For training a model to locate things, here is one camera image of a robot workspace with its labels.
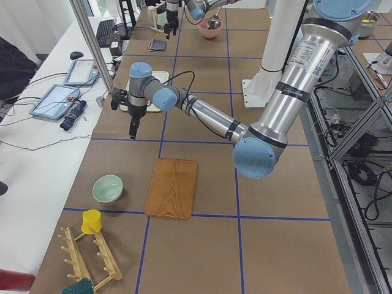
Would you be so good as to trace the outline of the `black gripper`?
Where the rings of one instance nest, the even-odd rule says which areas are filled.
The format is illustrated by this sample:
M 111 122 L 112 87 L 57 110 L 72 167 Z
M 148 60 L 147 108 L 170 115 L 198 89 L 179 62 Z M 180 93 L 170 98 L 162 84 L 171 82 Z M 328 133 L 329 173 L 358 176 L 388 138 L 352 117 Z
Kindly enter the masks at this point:
M 129 126 L 129 137 L 134 140 L 137 136 L 138 131 L 138 121 L 146 115 L 146 105 L 143 106 L 128 106 L 128 113 L 131 116 L 130 126 Z
M 178 29 L 178 11 L 177 10 L 167 10 L 167 22 L 164 26 L 164 33 L 165 33 L 165 38 L 169 39 L 170 38 L 170 28 L 172 28 L 172 34 L 173 36 L 176 35 L 177 29 Z

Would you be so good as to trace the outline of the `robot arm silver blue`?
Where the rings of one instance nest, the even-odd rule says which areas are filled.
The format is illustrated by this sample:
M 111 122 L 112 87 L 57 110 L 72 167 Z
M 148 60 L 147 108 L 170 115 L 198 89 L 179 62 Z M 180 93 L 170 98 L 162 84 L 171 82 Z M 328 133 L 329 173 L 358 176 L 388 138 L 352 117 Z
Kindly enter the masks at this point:
M 212 133 L 235 144 L 233 162 L 244 176 L 268 176 L 287 146 L 287 134 L 311 91 L 339 48 L 357 43 L 363 15 L 371 1 L 277 1 L 259 73 L 245 93 L 265 103 L 250 126 L 215 109 L 188 89 L 165 86 L 152 67 L 130 67 L 129 135 L 135 138 L 140 119 L 151 102 L 162 111 L 178 108 Z
M 165 4 L 165 11 L 166 11 L 166 23 L 164 25 L 164 33 L 166 39 L 170 38 L 170 33 L 172 32 L 173 35 L 176 35 L 177 29 L 179 28 L 179 20 L 178 20 L 178 9 L 181 7 L 182 1 L 177 0 L 168 0 Z M 225 6 L 227 4 L 234 4 L 236 0 L 232 1 L 197 1 L 197 0 L 186 0 L 184 1 L 185 6 L 187 7 L 188 11 L 190 12 L 191 17 L 199 21 L 201 20 L 207 12 L 211 9 L 215 9 L 218 7 Z

